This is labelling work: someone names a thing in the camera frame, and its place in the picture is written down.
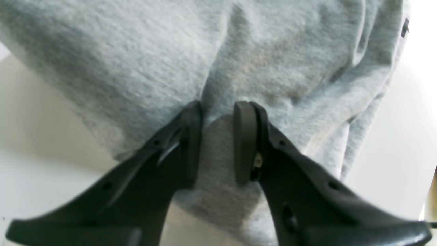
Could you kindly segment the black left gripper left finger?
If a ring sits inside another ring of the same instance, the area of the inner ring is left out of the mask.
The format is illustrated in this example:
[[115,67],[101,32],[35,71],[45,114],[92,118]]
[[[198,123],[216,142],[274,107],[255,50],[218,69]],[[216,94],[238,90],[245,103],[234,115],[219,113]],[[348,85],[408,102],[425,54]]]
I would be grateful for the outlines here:
[[157,246],[173,195],[197,179],[199,101],[187,104],[128,160],[62,207],[13,220],[6,238],[25,246]]

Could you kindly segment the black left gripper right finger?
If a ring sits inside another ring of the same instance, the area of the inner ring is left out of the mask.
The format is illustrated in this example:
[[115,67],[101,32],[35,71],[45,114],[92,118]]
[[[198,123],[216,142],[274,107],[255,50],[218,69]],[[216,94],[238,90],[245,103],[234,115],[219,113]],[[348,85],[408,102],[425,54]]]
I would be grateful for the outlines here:
[[366,202],[301,154],[255,102],[234,104],[236,182],[261,186],[280,246],[424,246],[430,225]]

